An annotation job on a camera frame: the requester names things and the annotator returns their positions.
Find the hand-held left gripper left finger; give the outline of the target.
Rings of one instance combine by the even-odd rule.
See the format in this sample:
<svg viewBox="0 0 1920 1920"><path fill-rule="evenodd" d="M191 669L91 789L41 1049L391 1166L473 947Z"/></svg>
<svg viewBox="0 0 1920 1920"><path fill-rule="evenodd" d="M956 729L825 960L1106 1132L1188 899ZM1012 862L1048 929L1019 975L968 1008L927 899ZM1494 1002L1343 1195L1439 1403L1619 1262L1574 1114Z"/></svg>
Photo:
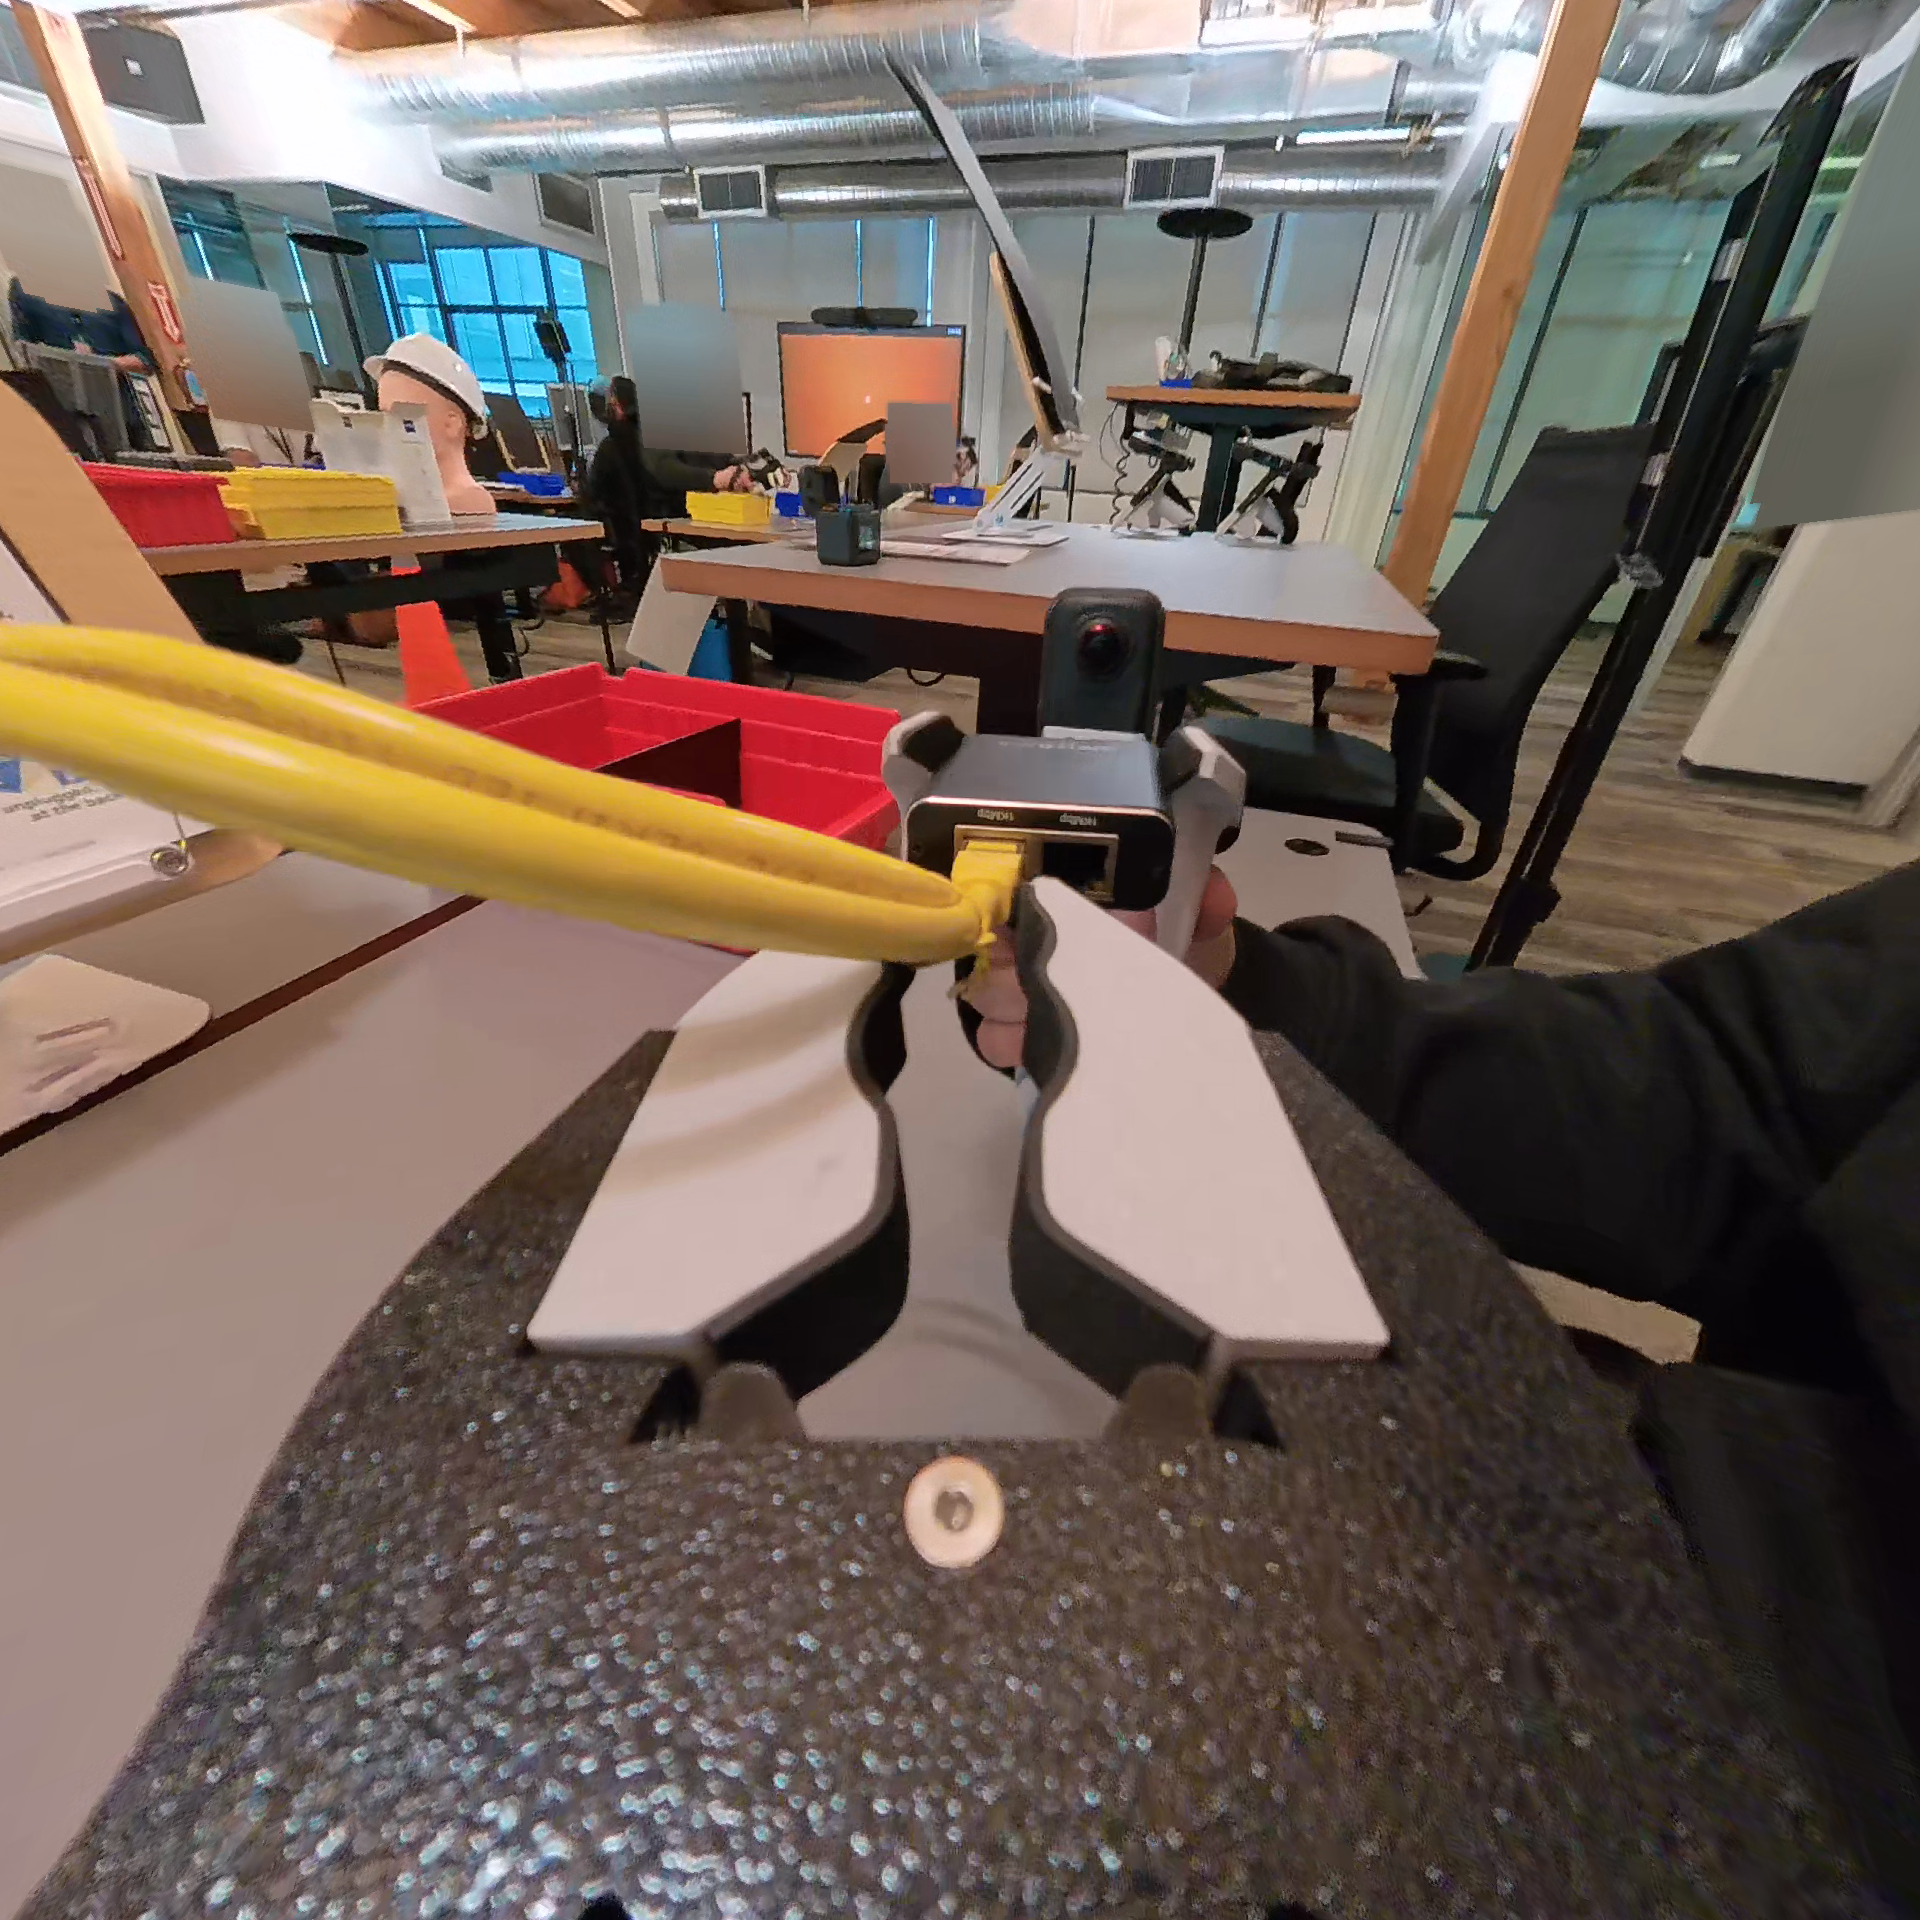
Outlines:
<svg viewBox="0 0 1920 1920"><path fill-rule="evenodd" d="M637 1114L531 1313L541 1359L851 1374L907 1294L907 971L751 954L665 1038Z"/></svg>

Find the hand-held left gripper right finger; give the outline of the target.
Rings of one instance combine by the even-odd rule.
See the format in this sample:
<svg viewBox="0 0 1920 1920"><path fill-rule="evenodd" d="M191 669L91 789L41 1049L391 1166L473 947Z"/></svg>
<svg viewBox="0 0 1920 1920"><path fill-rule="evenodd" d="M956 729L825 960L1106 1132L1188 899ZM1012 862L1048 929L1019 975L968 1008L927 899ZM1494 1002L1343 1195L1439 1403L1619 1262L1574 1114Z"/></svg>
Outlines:
<svg viewBox="0 0 1920 1920"><path fill-rule="evenodd" d="M1376 1364L1386 1323L1333 1218L1251 1028L1164 947L1035 874L1019 893L1035 1083L1012 1294L1106 1394L1175 1364Z"/></svg>

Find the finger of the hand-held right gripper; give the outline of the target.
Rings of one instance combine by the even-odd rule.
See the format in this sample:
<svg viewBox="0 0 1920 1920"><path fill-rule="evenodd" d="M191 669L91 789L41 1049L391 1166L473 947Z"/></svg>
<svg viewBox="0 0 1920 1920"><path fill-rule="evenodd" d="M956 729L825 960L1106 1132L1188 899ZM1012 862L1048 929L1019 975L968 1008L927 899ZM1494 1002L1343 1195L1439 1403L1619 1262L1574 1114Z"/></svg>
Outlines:
<svg viewBox="0 0 1920 1920"><path fill-rule="evenodd" d="M1240 846L1240 818L1243 818L1243 770L1203 728L1175 728L1164 742L1164 811L1171 811L1164 954L1188 960L1212 862Z"/></svg>
<svg viewBox="0 0 1920 1920"><path fill-rule="evenodd" d="M968 729L953 719L904 719L882 729L882 789L904 811L904 862L953 865L953 818L968 811Z"/></svg>

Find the black network adapter box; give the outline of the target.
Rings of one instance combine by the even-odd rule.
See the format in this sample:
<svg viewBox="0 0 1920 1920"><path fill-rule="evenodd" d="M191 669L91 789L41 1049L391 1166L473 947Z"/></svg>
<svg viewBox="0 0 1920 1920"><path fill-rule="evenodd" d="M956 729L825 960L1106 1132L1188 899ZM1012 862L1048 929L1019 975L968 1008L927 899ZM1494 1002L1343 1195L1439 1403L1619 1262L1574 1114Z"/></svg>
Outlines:
<svg viewBox="0 0 1920 1920"><path fill-rule="evenodd" d="M956 746L904 811L904 862L953 874L968 846L1019 846L1019 874L1057 874L1106 908L1156 908L1171 893L1175 827L1164 754L1133 729L956 729Z"/></svg>

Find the person's right forearm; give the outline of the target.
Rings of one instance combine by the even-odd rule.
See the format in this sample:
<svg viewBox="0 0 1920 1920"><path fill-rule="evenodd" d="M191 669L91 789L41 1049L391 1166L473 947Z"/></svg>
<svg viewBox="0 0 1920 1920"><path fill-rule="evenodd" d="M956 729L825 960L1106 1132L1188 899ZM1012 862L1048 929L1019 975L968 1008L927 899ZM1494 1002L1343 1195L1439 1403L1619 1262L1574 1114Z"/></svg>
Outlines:
<svg viewBox="0 0 1920 1920"><path fill-rule="evenodd" d="M1920 865L1603 975L1397 975L1343 921L1225 929L1287 1038L1507 1262L1699 1323L1699 1364L1920 1423Z"/></svg>

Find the tilted monitor on arm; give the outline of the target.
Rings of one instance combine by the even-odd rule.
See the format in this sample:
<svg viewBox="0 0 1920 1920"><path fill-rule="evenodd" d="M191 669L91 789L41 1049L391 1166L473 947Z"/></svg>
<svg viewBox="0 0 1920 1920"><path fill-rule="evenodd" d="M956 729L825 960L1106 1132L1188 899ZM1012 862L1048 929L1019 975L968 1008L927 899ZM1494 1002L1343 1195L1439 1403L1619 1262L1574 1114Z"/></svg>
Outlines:
<svg viewBox="0 0 1920 1920"><path fill-rule="evenodd" d="M1005 482L995 509L980 509L980 542L1012 542L1012 524L1048 491L1066 482L1066 463L1088 452L1088 418L1075 418L1075 388L1066 388L1066 362L1057 362L1057 330L1042 314L1042 283L1019 255L1019 230L982 179L982 159L968 150L956 122L936 98L936 82L907 70L907 60L882 60L891 82L907 92L907 112L927 122L927 137L943 143L943 159L956 171L982 238L995 238L995 305L1005 305L1005 330L1012 330L1012 362L1019 362L1019 388L1023 388L1023 412L1035 412L1035 452Z"/></svg>

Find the person's right hand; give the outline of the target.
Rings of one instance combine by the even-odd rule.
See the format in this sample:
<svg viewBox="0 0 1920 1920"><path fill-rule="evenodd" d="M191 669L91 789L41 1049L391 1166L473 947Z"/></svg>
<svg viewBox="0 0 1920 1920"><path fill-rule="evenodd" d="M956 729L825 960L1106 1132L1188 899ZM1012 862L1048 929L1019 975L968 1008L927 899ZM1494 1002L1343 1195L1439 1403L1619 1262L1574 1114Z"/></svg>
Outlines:
<svg viewBox="0 0 1920 1920"><path fill-rule="evenodd" d="M1220 993L1240 971L1240 885L1212 865L1188 935L1188 971ZM968 1002L968 1042L982 1067L1019 1067L1023 1042L1023 986L1019 986L1019 947L995 929L995 954L956 986Z"/></svg>

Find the red plastic bin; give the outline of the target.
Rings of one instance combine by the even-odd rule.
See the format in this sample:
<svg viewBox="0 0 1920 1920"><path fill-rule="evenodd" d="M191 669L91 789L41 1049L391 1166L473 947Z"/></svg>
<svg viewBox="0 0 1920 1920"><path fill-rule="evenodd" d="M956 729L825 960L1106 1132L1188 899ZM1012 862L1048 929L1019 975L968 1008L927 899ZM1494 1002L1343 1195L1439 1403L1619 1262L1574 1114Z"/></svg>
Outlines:
<svg viewBox="0 0 1920 1920"><path fill-rule="evenodd" d="M691 682L647 669L567 669L429 697L422 719L581 774L721 799L739 818L808 827L862 849L882 849L904 827L882 789L882 729L904 719L862 697Z"/></svg>

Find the standing desk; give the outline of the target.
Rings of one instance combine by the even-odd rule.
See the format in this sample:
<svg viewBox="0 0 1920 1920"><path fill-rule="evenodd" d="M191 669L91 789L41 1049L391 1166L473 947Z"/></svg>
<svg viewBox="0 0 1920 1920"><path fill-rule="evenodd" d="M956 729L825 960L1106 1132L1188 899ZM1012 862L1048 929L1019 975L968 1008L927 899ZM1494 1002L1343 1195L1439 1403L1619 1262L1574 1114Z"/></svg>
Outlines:
<svg viewBox="0 0 1920 1920"><path fill-rule="evenodd" d="M1113 494L1113 534L1220 534L1269 549L1300 542L1323 435L1360 408L1336 374L1261 388L1156 383L1106 393L1120 408L1120 452L1144 463L1144 482Z"/></svg>

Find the black office chair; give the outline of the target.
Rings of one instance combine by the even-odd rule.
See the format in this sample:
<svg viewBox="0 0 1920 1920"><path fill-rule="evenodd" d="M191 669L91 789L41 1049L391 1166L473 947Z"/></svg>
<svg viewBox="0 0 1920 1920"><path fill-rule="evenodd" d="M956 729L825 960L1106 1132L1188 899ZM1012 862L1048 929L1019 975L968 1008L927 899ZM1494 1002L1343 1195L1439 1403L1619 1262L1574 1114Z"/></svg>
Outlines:
<svg viewBox="0 0 1920 1920"><path fill-rule="evenodd" d="M1528 435L1432 597L1439 649L1432 672L1397 672L1386 742L1323 719L1333 672L1309 672L1309 728L1212 719L1203 729L1243 770L1243 811L1376 827L1415 874L1494 874L1528 697L1619 579L1639 452L1654 418Z"/></svg>

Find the black tripod stand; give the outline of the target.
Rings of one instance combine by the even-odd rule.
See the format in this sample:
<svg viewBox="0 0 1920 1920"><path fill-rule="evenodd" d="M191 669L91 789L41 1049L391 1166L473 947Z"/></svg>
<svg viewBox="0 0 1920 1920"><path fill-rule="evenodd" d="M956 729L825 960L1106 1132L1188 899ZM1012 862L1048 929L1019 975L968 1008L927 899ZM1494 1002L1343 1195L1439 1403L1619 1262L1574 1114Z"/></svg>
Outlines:
<svg viewBox="0 0 1920 1920"><path fill-rule="evenodd" d="M1662 393L1654 452L1639 452L1639 491L1626 509L1626 549L1619 549L1619 579L1633 597L1612 632L1612 655L1574 705L1574 729L1528 799L1528 827L1499 874L1499 899L1494 899L1467 971L1522 960L1528 929L1560 908L1560 862L1603 787L1603 754L1619 746L1619 728L1671 641L1671 619L1681 603L1681 588L1699 579L1699 566L1716 554L1716 542L1746 509L1746 482L1763 463L1772 412L1776 412L1795 347L1805 347L1805 320L1772 320L1772 291L1784 279L1820 159L1842 127L1854 73L1863 73L1863 60L1831 60L1795 82L1795 98L1772 127L1763 179L1738 195L1738 210L1716 230L1716 261L1699 279L1695 330L1681 330L1671 383L1654 388Z"/></svg>

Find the black floor lamp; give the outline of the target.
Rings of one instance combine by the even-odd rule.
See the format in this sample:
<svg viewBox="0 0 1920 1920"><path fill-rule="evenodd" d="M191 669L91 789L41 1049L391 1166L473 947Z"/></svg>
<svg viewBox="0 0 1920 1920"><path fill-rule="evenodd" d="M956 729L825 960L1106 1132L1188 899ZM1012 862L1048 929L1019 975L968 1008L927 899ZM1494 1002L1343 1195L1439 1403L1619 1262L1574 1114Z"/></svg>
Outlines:
<svg viewBox="0 0 1920 1920"><path fill-rule="evenodd" d="M1164 347L1164 388L1188 388L1195 383L1188 347L1195 347L1195 305L1203 305L1203 255L1243 238L1251 220L1220 210L1220 205L1175 205L1156 230L1188 247L1188 305L1175 305L1175 338Z"/></svg>

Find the orange traffic cone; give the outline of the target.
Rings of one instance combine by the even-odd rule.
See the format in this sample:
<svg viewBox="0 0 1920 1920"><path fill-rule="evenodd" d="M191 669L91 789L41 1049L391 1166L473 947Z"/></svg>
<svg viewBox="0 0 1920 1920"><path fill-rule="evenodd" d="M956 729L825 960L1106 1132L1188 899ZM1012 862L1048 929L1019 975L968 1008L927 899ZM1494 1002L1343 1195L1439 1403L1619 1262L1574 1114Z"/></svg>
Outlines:
<svg viewBox="0 0 1920 1920"><path fill-rule="evenodd" d="M473 689L438 597L394 603L394 669L406 669L406 705L438 705Z"/></svg>

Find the long grey desk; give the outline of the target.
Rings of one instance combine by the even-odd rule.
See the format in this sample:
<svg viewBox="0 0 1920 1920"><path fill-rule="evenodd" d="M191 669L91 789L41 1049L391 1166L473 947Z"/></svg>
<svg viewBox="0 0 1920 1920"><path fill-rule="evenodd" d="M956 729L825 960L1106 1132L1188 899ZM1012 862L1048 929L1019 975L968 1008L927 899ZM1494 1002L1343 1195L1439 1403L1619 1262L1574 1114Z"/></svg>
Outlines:
<svg viewBox="0 0 1920 1920"><path fill-rule="evenodd" d="M372 542L191 542L139 549L188 627L211 649L302 669L293 627L322 649L345 619L461 603L479 627L492 682L523 682L516 597L567 579L567 549L594 549L581 511L453 511Z"/></svg>

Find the mannequin head white hard hat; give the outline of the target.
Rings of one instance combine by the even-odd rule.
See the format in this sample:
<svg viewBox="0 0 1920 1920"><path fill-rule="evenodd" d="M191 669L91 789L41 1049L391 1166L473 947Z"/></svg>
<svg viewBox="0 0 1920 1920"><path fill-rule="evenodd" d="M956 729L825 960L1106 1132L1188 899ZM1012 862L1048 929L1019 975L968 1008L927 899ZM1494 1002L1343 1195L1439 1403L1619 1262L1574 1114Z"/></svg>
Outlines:
<svg viewBox="0 0 1920 1920"><path fill-rule="evenodd" d="M494 494L473 482L473 435L492 435L479 374L429 330L394 338L365 374L372 374L382 412L394 412L394 408L422 412L422 448L438 463L445 511L492 524Z"/></svg>

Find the white pad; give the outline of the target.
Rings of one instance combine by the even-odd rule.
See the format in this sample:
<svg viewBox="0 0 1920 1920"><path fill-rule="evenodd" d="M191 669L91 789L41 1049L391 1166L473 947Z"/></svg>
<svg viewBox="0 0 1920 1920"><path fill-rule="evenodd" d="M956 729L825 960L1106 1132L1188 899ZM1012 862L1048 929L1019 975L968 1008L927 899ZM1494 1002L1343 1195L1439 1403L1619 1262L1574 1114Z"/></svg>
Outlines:
<svg viewBox="0 0 1920 1920"><path fill-rule="evenodd" d="M0 1137L59 1121L169 1042L203 1038L211 1002L86 960L22 960L0 975Z"/></svg>

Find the stack of yellow bins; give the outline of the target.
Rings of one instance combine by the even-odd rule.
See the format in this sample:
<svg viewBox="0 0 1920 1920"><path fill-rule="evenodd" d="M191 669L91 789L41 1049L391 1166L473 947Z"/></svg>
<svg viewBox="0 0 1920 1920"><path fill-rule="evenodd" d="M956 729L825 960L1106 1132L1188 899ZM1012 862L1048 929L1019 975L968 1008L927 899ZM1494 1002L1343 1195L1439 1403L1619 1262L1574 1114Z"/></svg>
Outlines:
<svg viewBox="0 0 1920 1920"><path fill-rule="evenodd" d="M220 509L239 542L394 542L394 482L391 471L220 471Z"/></svg>

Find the person's black hoodie torso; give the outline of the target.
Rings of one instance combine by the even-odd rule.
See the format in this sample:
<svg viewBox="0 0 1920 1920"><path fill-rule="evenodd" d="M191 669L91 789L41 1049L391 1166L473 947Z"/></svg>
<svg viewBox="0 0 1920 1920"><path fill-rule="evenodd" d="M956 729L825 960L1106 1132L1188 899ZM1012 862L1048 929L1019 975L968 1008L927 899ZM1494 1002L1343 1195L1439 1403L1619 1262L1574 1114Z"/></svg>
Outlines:
<svg viewBox="0 0 1920 1920"><path fill-rule="evenodd" d="M1920 1910L1920 1132L1878 1121L1699 1323L1639 1447L1865 1910Z"/></svg>

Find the stack of red bins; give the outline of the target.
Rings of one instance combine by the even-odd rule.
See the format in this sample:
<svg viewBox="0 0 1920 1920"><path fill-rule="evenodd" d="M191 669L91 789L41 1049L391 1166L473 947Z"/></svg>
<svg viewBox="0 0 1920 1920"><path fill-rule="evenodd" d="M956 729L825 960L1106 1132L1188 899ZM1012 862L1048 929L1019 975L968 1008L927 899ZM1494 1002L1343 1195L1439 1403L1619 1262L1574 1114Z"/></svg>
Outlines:
<svg viewBox="0 0 1920 1920"><path fill-rule="evenodd" d="M103 509L125 524L132 549L229 549L229 471L139 471L139 463L86 463Z"/></svg>

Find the orange wall screen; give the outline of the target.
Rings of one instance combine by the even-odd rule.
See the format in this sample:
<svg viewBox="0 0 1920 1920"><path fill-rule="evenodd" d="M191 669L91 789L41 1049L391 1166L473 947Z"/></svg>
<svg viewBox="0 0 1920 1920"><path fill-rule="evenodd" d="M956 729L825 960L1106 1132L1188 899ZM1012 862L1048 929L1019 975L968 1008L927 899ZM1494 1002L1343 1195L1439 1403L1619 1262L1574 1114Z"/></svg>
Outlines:
<svg viewBox="0 0 1920 1920"><path fill-rule="evenodd" d="M927 330L786 320L771 330L786 452L825 452L851 427L882 418L891 408L943 408L956 427L956 374L968 374L956 320L927 320Z"/></svg>

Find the plain wooden post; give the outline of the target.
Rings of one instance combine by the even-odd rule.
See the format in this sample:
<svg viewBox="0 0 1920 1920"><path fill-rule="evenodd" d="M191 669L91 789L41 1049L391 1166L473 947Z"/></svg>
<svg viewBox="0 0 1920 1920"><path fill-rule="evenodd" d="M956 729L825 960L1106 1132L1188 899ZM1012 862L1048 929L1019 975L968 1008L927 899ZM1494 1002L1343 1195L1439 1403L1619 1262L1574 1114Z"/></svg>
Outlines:
<svg viewBox="0 0 1920 1920"><path fill-rule="evenodd" d="M1383 566L1383 579L1407 603L1432 597L1432 566L1447 549L1447 511L1467 494L1467 463L1475 463L1475 435L1484 435L1528 261L1540 261L1540 238L1549 238L1549 210L1560 210L1560 184L1574 159L1574 127L1580 127L1580 98L1603 82L1612 31L1619 31L1619 0L1560 0L1549 10L1540 70L1528 70L1528 92L1522 92L1499 195L1494 195L1475 283L1467 283L1467 314L1458 314L1458 338L1447 338L1447 362L1439 362L1439 388L1423 412L1423 452L1407 471L1397 542Z"/></svg>

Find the silver air duct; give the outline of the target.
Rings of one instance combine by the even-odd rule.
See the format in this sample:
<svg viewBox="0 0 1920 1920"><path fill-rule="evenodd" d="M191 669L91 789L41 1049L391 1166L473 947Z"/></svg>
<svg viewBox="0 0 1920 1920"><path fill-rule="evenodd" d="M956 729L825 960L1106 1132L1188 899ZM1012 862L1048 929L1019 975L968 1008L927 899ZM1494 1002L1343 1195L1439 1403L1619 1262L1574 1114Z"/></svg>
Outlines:
<svg viewBox="0 0 1920 1920"><path fill-rule="evenodd" d="M1447 150L1475 82L1386 54L1066 54L1019 10L818 10L721 24L586 24L429 54L345 54L345 82L479 179L701 179L936 159L918 73L982 159L1035 150Z"/></svg>

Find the wooden post red signs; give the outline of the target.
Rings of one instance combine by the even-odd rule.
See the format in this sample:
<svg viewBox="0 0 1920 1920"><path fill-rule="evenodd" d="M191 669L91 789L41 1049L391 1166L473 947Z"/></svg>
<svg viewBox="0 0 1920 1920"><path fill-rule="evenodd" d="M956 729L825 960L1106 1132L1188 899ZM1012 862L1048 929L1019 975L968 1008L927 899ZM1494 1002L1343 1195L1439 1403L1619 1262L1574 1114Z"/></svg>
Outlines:
<svg viewBox="0 0 1920 1920"><path fill-rule="evenodd" d="M34 73L49 92L59 143L78 159L86 210L91 210L103 255L109 255L109 279L115 279L139 347L154 347L162 393L169 393L169 412L203 412L176 266L169 266L154 205L132 195L132 171L125 171L125 150L109 137L109 98L103 98L86 24L65 10L19 0L19 31L22 31Z"/></svg>

